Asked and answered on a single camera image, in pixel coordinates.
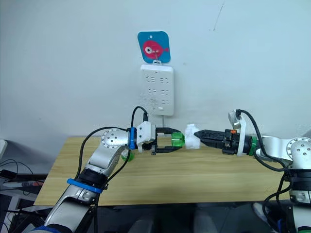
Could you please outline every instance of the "electrical socket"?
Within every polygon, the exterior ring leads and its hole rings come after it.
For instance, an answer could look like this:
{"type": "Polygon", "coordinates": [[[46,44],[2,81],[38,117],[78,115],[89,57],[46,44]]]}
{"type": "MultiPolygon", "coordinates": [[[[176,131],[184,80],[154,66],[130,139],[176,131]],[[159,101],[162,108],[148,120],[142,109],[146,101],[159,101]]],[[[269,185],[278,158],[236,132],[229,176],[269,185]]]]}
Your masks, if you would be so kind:
{"type": "Polygon", "coordinates": [[[174,114],[174,70],[172,67],[142,65],[140,67],[147,111],[155,115],[174,114]]]}

